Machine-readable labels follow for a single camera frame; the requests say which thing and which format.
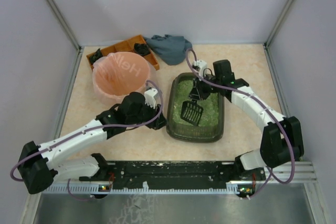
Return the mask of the black litter scoop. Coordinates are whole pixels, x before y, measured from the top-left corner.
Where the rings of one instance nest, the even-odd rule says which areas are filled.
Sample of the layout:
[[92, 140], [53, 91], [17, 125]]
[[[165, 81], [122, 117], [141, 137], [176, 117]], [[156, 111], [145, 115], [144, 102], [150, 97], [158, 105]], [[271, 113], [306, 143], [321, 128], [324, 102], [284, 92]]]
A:
[[203, 110], [203, 107], [198, 105], [196, 100], [184, 101], [182, 103], [180, 118], [193, 126], [198, 126]]

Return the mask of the dark litter box tray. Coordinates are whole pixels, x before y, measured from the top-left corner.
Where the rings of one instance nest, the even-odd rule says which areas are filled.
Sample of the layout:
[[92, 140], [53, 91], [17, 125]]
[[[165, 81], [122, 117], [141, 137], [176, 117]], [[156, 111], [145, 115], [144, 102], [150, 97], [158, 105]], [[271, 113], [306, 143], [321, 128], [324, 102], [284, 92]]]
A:
[[182, 103], [189, 100], [193, 79], [192, 73], [182, 73], [174, 79], [167, 107], [166, 131], [170, 137], [185, 142], [216, 142], [224, 132], [224, 100], [221, 95], [213, 93], [205, 101], [198, 101], [197, 104], [204, 109], [198, 126], [180, 118]]

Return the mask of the pink bag-lined trash bin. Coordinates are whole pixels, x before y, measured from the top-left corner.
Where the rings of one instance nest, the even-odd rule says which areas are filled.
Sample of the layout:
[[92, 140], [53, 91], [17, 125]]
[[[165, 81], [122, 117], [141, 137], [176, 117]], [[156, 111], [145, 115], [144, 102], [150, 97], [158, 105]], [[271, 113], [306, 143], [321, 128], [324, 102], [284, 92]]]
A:
[[148, 80], [157, 82], [155, 68], [133, 52], [110, 53], [93, 64], [93, 90], [107, 106], [120, 103], [131, 92], [144, 93]]

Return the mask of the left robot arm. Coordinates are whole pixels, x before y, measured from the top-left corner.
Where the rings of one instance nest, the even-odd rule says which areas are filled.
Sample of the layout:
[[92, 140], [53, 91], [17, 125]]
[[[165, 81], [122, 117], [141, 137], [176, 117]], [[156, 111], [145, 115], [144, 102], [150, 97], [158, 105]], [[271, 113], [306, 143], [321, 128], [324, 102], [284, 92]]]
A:
[[108, 170], [101, 154], [87, 158], [69, 157], [81, 150], [104, 142], [127, 130], [146, 126], [158, 130], [165, 126], [161, 92], [150, 88], [144, 93], [131, 92], [121, 103], [101, 112], [81, 128], [46, 143], [26, 143], [13, 170], [19, 171], [18, 181], [23, 182], [29, 194], [40, 193], [60, 180], [102, 180]]

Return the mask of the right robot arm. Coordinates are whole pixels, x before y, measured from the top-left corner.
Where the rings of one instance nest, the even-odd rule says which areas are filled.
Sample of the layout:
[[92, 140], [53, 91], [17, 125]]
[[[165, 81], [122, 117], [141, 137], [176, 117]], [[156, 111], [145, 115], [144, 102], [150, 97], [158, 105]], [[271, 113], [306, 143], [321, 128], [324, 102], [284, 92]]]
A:
[[205, 100], [213, 93], [219, 94], [245, 112], [262, 132], [258, 149], [235, 158], [240, 174], [256, 168], [275, 168], [287, 162], [293, 163], [303, 156], [299, 119], [286, 117], [268, 106], [248, 82], [235, 77], [228, 60], [214, 62], [214, 72], [209, 71], [203, 60], [195, 60], [189, 66], [195, 74], [192, 99]]

